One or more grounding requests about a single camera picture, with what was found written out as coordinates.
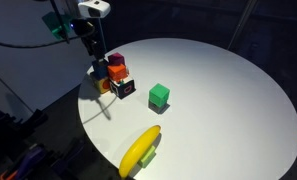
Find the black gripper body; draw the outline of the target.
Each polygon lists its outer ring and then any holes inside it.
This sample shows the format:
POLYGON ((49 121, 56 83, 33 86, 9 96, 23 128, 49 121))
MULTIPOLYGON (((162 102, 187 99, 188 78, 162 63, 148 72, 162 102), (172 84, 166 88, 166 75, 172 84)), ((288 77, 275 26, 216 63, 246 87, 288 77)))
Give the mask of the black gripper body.
POLYGON ((71 28, 74 30, 75 34, 81 38, 89 55, 91 55, 91 45, 97 44, 99 46, 99 41, 103 41, 100 30, 92 20, 73 19, 71 21, 71 28))

